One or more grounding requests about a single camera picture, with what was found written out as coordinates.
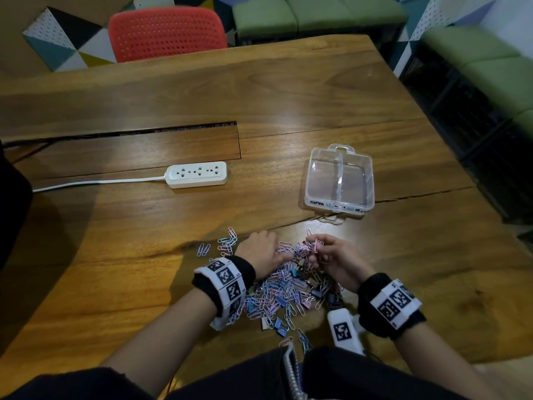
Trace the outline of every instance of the white electronic device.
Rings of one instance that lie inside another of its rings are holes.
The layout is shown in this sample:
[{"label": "white electronic device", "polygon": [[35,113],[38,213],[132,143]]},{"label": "white electronic device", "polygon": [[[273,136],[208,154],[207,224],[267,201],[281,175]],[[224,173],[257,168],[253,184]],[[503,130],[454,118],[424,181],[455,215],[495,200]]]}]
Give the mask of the white electronic device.
[{"label": "white electronic device", "polygon": [[358,335],[358,332],[364,329],[360,326],[356,329],[354,326],[354,323],[358,324],[358,320],[355,317],[352,319],[348,309],[337,309],[328,313],[328,322],[335,346],[365,356],[363,344]]},{"label": "white electronic device", "polygon": [[165,172],[165,181],[173,189],[222,185],[228,181],[226,163],[211,161],[171,165]]}]

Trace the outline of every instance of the green upholstered seat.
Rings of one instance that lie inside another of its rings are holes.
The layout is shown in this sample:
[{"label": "green upholstered seat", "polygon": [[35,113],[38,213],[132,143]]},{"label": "green upholstered seat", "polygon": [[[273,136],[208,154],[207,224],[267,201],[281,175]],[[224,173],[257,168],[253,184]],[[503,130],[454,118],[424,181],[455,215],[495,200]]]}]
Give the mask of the green upholstered seat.
[{"label": "green upholstered seat", "polygon": [[339,0],[287,0],[296,21],[298,32],[348,29],[355,20]]},{"label": "green upholstered seat", "polygon": [[533,109],[522,112],[514,121],[522,128],[524,134],[533,140]]},{"label": "green upholstered seat", "polygon": [[357,26],[405,24],[409,13],[395,0],[340,0]]},{"label": "green upholstered seat", "polygon": [[286,0],[250,0],[233,6],[239,38],[296,35],[298,24]]},{"label": "green upholstered seat", "polygon": [[469,63],[461,72],[510,117],[533,109],[533,61],[527,57]]},{"label": "green upholstered seat", "polygon": [[433,27],[421,39],[457,68],[482,60],[520,56],[514,48],[479,26]]}]

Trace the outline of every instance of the perforated chair backrest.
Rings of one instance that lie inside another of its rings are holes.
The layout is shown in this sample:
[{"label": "perforated chair backrest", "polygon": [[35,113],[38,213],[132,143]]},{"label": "perforated chair backrest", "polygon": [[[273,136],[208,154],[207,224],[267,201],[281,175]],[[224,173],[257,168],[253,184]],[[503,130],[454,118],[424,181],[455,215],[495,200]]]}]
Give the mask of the perforated chair backrest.
[{"label": "perforated chair backrest", "polygon": [[109,20],[118,63],[228,47],[218,15],[199,7],[146,8]]}]

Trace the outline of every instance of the yellow triangle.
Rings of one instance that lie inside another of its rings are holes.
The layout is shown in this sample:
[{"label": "yellow triangle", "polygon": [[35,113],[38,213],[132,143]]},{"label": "yellow triangle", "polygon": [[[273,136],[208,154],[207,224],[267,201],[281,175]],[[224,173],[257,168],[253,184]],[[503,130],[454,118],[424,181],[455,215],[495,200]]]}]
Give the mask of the yellow triangle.
[{"label": "yellow triangle", "polygon": [[89,67],[103,66],[105,64],[114,64],[113,62],[110,62],[108,60],[103,60],[101,58],[97,58],[96,56],[88,55],[87,53],[83,53],[83,52],[78,52],[78,53],[82,57],[85,64]]},{"label": "yellow triangle", "polygon": [[215,11],[213,0],[205,0],[203,3],[200,4],[200,7],[210,9],[211,11]]}]

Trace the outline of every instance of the table surface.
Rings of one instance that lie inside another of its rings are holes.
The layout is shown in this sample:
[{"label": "table surface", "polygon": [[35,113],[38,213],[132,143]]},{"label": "table surface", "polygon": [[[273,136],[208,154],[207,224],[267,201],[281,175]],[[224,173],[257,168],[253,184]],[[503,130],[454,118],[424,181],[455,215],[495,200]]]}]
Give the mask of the table surface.
[{"label": "table surface", "polygon": [[[229,179],[183,190],[149,182],[36,194],[0,274],[0,395],[41,373],[96,366],[190,289],[203,261],[198,245],[230,226],[240,236],[276,229],[291,242],[307,229],[346,238],[409,286],[430,324],[470,362],[533,352],[529,255],[366,36],[173,56],[0,87],[4,141],[213,123],[225,124],[62,141],[29,158],[40,145],[8,151],[35,187],[218,160],[227,162]],[[331,143],[373,158],[376,206],[363,219],[333,224],[303,205],[311,149]],[[354,297],[347,303],[353,310]],[[314,346],[332,343],[325,309],[295,323]],[[208,330],[177,385],[279,341],[245,318],[221,333]],[[389,342],[364,341],[405,369]]]}]

